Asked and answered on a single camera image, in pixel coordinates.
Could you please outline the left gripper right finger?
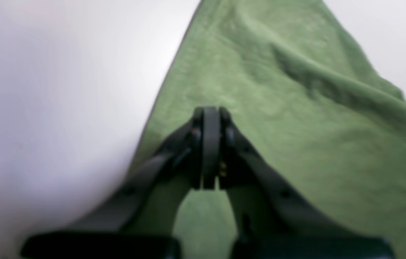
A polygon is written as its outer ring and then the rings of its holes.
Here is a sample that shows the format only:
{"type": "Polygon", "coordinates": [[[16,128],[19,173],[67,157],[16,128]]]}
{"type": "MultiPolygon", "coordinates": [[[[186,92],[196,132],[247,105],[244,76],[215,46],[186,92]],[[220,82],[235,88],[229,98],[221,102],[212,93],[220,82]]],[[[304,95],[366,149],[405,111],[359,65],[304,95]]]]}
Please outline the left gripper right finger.
{"type": "Polygon", "coordinates": [[[221,122],[220,187],[239,233],[232,259],[392,259],[384,238],[356,234],[311,205],[262,158],[226,108],[221,122]]]}

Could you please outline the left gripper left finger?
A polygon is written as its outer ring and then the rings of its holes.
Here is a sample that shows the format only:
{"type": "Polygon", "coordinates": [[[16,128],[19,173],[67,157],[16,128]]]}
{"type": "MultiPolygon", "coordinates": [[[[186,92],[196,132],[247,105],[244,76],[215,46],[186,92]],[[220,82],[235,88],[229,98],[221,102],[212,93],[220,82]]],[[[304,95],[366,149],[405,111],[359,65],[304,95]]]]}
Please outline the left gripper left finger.
{"type": "Polygon", "coordinates": [[[103,205],[60,231],[29,238],[21,256],[180,259],[180,243],[172,236],[176,215],[191,189],[215,188],[220,147],[218,109],[196,108],[103,205]]]}

